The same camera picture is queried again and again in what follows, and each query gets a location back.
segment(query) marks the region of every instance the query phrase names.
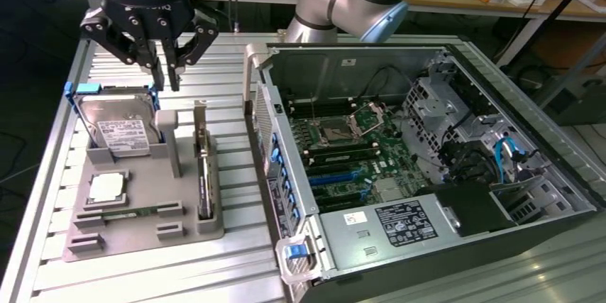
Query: hard drive label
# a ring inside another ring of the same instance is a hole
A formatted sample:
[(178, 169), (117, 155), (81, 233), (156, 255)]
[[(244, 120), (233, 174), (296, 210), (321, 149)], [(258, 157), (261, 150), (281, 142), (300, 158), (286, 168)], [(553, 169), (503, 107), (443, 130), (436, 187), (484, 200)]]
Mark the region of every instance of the hard drive label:
[(149, 149), (141, 120), (98, 121), (102, 140), (112, 152)]
[(396, 248), (437, 237), (417, 201), (375, 209), (391, 245)]

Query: floor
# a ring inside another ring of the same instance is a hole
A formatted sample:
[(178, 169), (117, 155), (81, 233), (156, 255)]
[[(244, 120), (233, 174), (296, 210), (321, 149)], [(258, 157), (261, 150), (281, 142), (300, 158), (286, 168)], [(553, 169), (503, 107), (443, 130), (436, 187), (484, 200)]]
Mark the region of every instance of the floor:
[[(0, 3), (0, 107), (3, 109), (0, 273), (3, 273), (76, 50), (86, 0), (0, 0)], [(205, 4), (225, 11), (225, 4)], [(242, 32), (272, 32), (288, 25), (293, 6), (240, 4), (238, 13)], [(495, 23), (491, 17), (411, 13), (396, 33), (465, 35), (484, 54), (492, 56), (516, 27), (515, 21), (497, 26)], [(228, 30), (224, 20), (220, 30)]]

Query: motherboard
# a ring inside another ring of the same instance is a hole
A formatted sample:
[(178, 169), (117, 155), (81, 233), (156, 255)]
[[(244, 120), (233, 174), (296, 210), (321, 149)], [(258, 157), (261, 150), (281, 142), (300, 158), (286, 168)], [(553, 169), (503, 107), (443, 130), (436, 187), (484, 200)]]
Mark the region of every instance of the motherboard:
[(352, 102), (348, 114), (314, 106), (310, 117), (293, 108), (289, 123), (320, 212), (412, 197), (428, 180), (384, 103)]

